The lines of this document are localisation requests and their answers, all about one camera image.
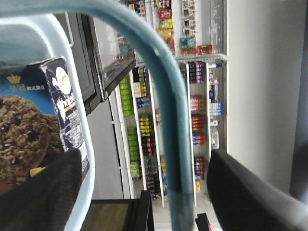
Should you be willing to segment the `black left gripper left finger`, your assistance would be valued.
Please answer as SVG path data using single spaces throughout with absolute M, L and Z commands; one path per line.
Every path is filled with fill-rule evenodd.
M 82 184 L 80 151 L 71 149 L 0 197 L 2 231 L 62 231 Z

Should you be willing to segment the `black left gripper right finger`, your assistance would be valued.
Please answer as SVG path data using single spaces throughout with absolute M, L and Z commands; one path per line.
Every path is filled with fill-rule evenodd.
M 306 231 L 308 207 L 261 180 L 226 151 L 212 152 L 207 187 L 224 231 Z

